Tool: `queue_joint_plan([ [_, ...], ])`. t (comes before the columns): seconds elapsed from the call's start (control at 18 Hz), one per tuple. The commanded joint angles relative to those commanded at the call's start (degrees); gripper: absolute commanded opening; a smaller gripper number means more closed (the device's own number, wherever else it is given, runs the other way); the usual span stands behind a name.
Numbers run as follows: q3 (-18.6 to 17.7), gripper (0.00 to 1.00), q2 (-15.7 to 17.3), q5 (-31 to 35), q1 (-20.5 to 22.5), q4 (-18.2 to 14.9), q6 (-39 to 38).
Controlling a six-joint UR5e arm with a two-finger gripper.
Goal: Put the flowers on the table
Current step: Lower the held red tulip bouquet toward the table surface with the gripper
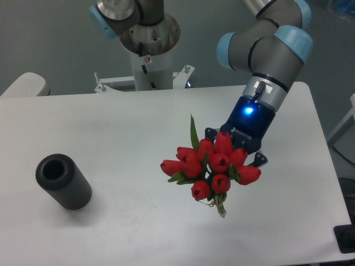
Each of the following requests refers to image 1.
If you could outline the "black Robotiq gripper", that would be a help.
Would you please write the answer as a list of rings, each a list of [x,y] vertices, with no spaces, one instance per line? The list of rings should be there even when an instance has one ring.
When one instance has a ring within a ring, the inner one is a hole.
[[[268,158],[257,150],[261,148],[262,138],[275,115],[267,106],[241,96],[220,131],[231,135],[232,144],[236,148],[243,148],[248,154],[255,152],[254,160],[249,166],[260,168],[268,163]],[[214,144],[218,132],[219,129],[207,127],[205,138]]]

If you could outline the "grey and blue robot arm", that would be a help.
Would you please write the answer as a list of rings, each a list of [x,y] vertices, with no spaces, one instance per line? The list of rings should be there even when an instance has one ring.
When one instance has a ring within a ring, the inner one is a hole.
[[[261,141],[313,47],[305,29],[311,10],[305,1],[246,1],[257,22],[246,32],[224,34],[218,62],[251,72],[241,97],[220,131],[235,147],[254,155],[253,166],[267,163]],[[97,1],[89,8],[107,38],[119,38],[129,52],[137,91],[184,88],[190,68],[173,76],[170,53],[180,39],[177,21],[163,1]]]

